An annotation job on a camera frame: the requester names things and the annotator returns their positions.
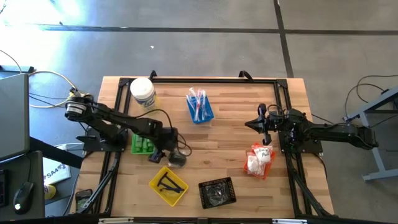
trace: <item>green container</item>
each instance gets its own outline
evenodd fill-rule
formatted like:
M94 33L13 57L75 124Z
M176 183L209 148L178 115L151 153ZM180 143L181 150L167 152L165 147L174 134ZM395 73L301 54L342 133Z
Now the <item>green container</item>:
M155 146L149 139L132 135L131 154L152 154L154 151Z

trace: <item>wooden tabletop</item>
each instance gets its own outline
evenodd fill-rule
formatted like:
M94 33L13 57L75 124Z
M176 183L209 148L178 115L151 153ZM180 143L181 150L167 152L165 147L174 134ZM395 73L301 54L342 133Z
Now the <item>wooden tabletop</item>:
M104 77L98 102L113 108L120 77ZM301 78L287 79L292 107L305 112L311 118L310 106ZM185 95L194 87L205 89L215 118L203 124L193 124ZM149 181L167 165L167 158L160 164L147 161L145 155L132 155L131 140L122 154L116 182L112 216L129 217L223 217L223 218L290 218L294 216L290 196L289 180L285 158L280 153L279 140L272 136L276 157L268 178L263 181L243 171L246 151L255 143L261 143L263 135L244 126L246 121L257 118L259 103L274 104L274 87L269 84L228 84L228 83L155 83L160 108L171 117L172 125L185 137L193 153L187 158L184 168L172 168L189 185L186 194L176 206L171 207L149 186ZM129 115L144 111L131 98ZM161 120L168 126L166 116L159 112L148 117ZM324 208L333 213L325 171L314 155L302 154L307 185ZM87 157L81 166L76 192L95 189L98 185L103 152ZM198 183L231 177L237 198L236 203L211 209L202 209ZM303 198L297 187L302 211ZM108 187L104 191L106 204ZM71 211L75 211L75 202Z

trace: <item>blue plastic basket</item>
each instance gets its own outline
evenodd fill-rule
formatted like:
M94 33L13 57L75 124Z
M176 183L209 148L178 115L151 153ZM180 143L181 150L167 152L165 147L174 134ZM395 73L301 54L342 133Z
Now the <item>blue plastic basket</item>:
M196 107L197 106L197 99L194 96L191 96L191 100L192 100L193 106ZM209 121L209 120L214 118L214 114L213 114L213 111L211 110L211 106L210 106L209 99L207 98L207 96L206 96L205 100L206 100L206 108L205 108L205 110L206 110L207 116L205 117L204 120L201 119L201 115L202 115L203 110L200 107L199 108L199 121L195 121L195 110L190 106L190 104L189 104L189 102L187 100L189 112L191 113L192 121L195 124L200 124L200 123L203 123L203 122L207 122L207 121Z

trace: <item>gray floor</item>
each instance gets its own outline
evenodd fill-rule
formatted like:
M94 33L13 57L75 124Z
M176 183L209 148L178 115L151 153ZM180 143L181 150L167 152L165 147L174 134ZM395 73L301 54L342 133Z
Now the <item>gray floor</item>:
M53 1L55 7L44 0L9 2L0 21L14 25L62 21L82 26L277 28L272 1L63 0ZM398 28L398 2L393 0L279 2L286 29ZM0 49L19 63L60 72L81 91L95 96L105 75L149 75L151 70L162 76L235 77L245 69L254 77L286 77L278 34L44 32L22 26L1 28L0 32ZM305 79L313 113L334 122L344 116L346 94L359 78L398 71L396 35L288 35L287 43L294 77ZM2 55L0 62L12 63ZM367 82L390 88L397 85L398 78L370 78ZM30 81L33 93L60 97L68 89L66 82L51 75L37 75ZM371 100L380 93L365 86L361 94ZM352 94L348 110L362 104ZM31 135L49 144L77 142L75 136L83 130L67 121L63 113L62 108L31 108ZM397 137L393 129L397 123L392 119L376 128L389 168L398 168L398 153L385 153L396 149L392 140ZM362 174L377 169L371 152L340 143L324 142L323 147L335 213L397 222L398 178L365 184Z

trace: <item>yellow plastic basket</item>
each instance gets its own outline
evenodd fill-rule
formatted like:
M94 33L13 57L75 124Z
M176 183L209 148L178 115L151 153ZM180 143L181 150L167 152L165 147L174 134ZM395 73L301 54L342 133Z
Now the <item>yellow plastic basket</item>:
M158 186L159 180L163 177L163 175L167 172L167 177L174 181L178 186L180 186L184 191L180 193L176 193L172 190L163 190L163 185ZM173 183L171 183L167 178L163 178L162 183L167 184L171 187L175 187ZM185 194L188 190L188 184L182 181L177 175L175 175L168 167L163 167L161 170L156 174L156 176L149 182L149 187L154 189L154 191L162 197L171 207L173 207L180 198Z

